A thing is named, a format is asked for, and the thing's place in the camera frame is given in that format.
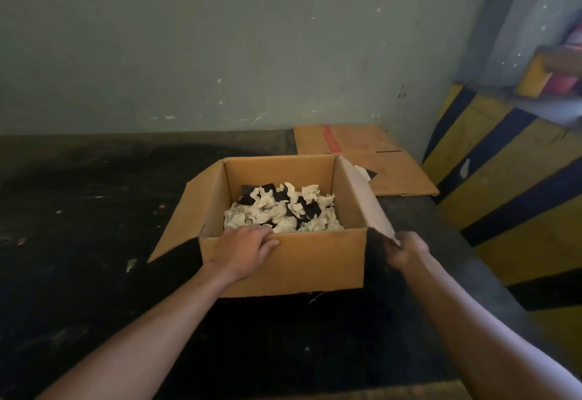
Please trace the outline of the yellow and black striped barrier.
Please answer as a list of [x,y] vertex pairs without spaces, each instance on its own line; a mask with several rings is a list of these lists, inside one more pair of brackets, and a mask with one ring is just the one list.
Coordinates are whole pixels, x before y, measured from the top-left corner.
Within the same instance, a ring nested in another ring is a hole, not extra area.
[[443,216],[582,375],[582,134],[453,84],[423,169]]

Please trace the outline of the yellow container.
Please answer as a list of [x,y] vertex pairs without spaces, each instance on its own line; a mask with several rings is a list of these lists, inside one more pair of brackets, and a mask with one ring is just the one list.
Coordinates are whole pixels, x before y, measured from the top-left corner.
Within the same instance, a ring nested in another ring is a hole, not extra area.
[[542,94],[552,74],[553,71],[545,63],[545,55],[537,53],[529,62],[514,93],[517,96],[535,99]]

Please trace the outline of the brown cardboard box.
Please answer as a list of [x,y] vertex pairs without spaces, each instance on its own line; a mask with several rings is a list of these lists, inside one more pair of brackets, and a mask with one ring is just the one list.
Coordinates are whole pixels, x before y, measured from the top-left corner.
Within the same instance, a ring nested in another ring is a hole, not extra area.
[[395,231],[364,177],[342,155],[287,155],[225,158],[186,184],[173,215],[150,255],[152,262],[199,238],[202,262],[216,256],[224,212],[242,196],[244,185],[284,182],[296,188],[319,185],[335,195],[344,230],[274,234],[279,246],[251,277],[222,297],[277,296],[363,287],[367,231],[394,239]]

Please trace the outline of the person's left hand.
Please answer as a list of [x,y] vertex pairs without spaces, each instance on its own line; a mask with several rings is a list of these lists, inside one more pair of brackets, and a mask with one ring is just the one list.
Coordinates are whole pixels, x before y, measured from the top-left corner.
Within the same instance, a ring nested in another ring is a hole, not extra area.
[[261,240],[275,239],[270,225],[250,225],[225,229],[209,262],[229,285],[255,273],[264,263],[253,263],[251,248]]

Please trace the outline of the person's left forearm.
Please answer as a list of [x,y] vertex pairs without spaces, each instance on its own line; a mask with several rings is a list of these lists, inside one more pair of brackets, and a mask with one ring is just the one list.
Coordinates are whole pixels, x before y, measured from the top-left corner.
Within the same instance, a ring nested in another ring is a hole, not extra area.
[[232,265],[203,265],[185,284],[52,383],[37,400],[151,400],[209,309],[241,278]]

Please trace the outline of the person's right hand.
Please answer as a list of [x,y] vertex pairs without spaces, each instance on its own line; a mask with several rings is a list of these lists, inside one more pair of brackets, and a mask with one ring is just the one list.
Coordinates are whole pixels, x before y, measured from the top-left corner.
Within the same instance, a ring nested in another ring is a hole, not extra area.
[[[386,263],[393,269],[397,271],[403,271],[406,269],[408,264],[417,260],[425,259],[431,255],[428,245],[425,243],[425,241],[422,240],[422,238],[420,238],[417,233],[412,231],[400,231],[397,233],[408,233],[408,251],[402,256],[385,256]],[[385,250],[385,236],[382,237],[382,244]]]

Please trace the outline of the person's right forearm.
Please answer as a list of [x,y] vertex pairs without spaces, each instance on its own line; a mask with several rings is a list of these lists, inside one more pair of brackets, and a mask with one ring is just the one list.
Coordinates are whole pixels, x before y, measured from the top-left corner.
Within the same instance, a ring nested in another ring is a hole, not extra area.
[[582,382],[484,309],[426,251],[399,264],[474,400],[582,400]]

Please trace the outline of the flattened cardboard with red tape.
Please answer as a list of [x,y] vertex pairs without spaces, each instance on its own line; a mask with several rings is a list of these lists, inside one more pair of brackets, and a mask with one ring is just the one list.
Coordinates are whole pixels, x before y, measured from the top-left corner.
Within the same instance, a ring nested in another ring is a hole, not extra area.
[[293,128],[299,155],[344,156],[375,171],[368,183],[376,196],[437,196],[439,190],[418,162],[380,126],[320,124]]

